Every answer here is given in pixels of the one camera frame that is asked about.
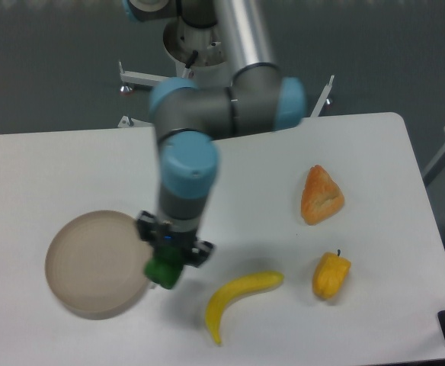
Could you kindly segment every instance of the beige plate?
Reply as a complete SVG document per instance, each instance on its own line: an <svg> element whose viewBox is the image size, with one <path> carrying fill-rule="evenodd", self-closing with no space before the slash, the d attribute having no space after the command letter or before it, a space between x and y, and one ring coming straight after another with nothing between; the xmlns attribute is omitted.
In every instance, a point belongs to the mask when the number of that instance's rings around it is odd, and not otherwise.
<svg viewBox="0 0 445 366"><path fill-rule="evenodd" d="M74 313L105 319L142 296L149 283L143 269L151 256L151 248L139 240L132 217L95 211L56 234L46 254L46 280Z"/></svg>

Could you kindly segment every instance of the yellow banana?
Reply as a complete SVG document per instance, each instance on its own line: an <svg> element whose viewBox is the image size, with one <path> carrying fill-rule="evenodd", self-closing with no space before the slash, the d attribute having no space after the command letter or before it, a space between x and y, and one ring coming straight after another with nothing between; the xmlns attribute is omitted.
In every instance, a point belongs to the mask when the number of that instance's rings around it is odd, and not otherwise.
<svg viewBox="0 0 445 366"><path fill-rule="evenodd" d="M263 271L236 278L216 291L206 308L206 326L214 342L221 344L219 324L229 302L246 294L277 287L282 281L283 274L280 272Z"/></svg>

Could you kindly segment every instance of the white table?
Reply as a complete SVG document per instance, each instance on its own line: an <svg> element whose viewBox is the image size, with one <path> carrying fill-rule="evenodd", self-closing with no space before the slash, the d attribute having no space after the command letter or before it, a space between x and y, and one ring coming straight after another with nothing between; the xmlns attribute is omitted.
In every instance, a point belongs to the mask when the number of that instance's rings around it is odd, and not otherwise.
<svg viewBox="0 0 445 366"><path fill-rule="evenodd" d="M218 142L222 164L203 239L218 245L172 291L150 290L107 320L72 315L50 293L45 254L93 210L153 210L152 129L0 136L0 365L380 364L445 358L445 253L397 114L321 117L293 130ZM342 211L299 217L311 166L341 186ZM323 252L352 261L333 301L312 293ZM222 347L203 326L212 293L251 271L286 275L233 304Z"/></svg>

